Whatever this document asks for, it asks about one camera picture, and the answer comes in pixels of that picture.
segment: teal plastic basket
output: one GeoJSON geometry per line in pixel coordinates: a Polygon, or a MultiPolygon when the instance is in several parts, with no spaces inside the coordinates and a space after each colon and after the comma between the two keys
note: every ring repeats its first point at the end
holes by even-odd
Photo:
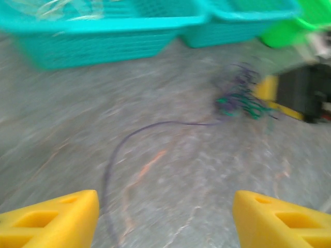
{"type": "MultiPolygon", "coordinates": [[[[85,12],[92,9],[90,0],[82,1],[86,1],[85,12]]],[[[71,4],[58,12],[62,16],[49,18],[33,16],[40,14],[40,8],[22,11],[21,5],[14,4],[0,0],[0,28],[45,69],[151,57],[184,27],[201,24],[206,17],[198,0],[105,0],[98,20],[80,20],[88,15],[82,18],[71,4]]]]}
{"type": "Polygon", "coordinates": [[[204,0],[209,21],[187,28],[182,35],[192,48],[252,39],[276,21],[300,14],[295,0],[204,0]]]}

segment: rectangular hole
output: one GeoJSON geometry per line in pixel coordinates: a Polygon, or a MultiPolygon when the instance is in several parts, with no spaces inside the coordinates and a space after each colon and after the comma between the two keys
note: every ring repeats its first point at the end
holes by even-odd
{"type": "Polygon", "coordinates": [[[16,222],[14,227],[46,227],[57,215],[55,211],[31,212],[16,222]]]}
{"type": "Polygon", "coordinates": [[[271,203],[270,200],[263,199],[263,198],[260,198],[260,197],[256,197],[255,200],[257,200],[259,203],[263,203],[263,204],[270,204],[271,203]]]}
{"type": "Polygon", "coordinates": [[[70,198],[61,200],[60,203],[74,203],[77,199],[78,199],[77,197],[70,197],[70,198]]]}
{"type": "Polygon", "coordinates": [[[331,248],[331,236],[330,237],[304,237],[313,248],[331,248]]]}
{"type": "Polygon", "coordinates": [[[302,213],[276,213],[289,228],[322,228],[322,226],[302,213]]]}
{"type": "Polygon", "coordinates": [[[0,248],[22,248],[32,237],[0,236],[0,248]]]}

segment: concrete floor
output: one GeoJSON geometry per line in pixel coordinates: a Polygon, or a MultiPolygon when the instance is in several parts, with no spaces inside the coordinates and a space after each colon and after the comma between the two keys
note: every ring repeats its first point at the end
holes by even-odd
{"type": "MultiPolygon", "coordinates": [[[[104,167],[125,135],[156,121],[212,122],[218,92],[210,82],[225,82],[223,68],[240,61],[267,75],[301,59],[258,41],[206,49],[174,41],[155,58],[38,72],[2,38],[0,212],[101,193],[104,167]]],[[[268,131],[268,121],[168,125],[133,137],[106,206],[123,247],[239,247],[231,215],[239,189],[318,209],[331,189],[331,126],[284,117],[268,131]]],[[[112,245],[101,216],[93,248],[112,245]]]]}

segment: mesh basket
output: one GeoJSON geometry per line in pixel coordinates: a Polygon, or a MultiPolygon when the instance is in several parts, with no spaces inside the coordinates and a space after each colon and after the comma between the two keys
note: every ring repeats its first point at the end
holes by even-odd
{"type": "Polygon", "coordinates": [[[330,0],[299,0],[303,15],[294,20],[283,21],[261,36],[262,41],[273,48],[305,42],[309,32],[331,24],[330,0]]]}
{"type": "Polygon", "coordinates": [[[193,48],[252,39],[275,21],[299,14],[295,0],[204,0],[210,13],[206,24],[190,27],[183,35],[193,48]]]}
{"type": "Polygon", "coordinates": [[[47,69],[151,57],[205,19],[195,0],[35,1],[0,0],[0,28],[47,69]]]}

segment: yellow object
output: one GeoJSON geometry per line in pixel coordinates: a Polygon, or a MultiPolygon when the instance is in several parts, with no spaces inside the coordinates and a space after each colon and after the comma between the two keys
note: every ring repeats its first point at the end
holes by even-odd
{"type": "Polygon", "coordinates": [[[0,214],[0,248],[90,248],[97,192],[85,190],[0,214]]]}
{"type": "Polygon", "coordinates": [[[254,90],[254,96],[266,101],[268,106],[282,111],[284,114],[291,116],[298,120],[303,120],[304,116],[288,107],[276,103],[277,99],[278,77],[267,76],[264,81],[258,84],[254,90]]]}
{"type": "Polygon", "coordinates": [[[330,248],[331,215],[237,191],[233,217],[242,248],[330,248]]]}
{"type": "Polygon", "coordinates": [[[276,101],[278,87],[277,76],[267,76],[264,81],[255,88],[254,95],[264,101],[276,101]]]}

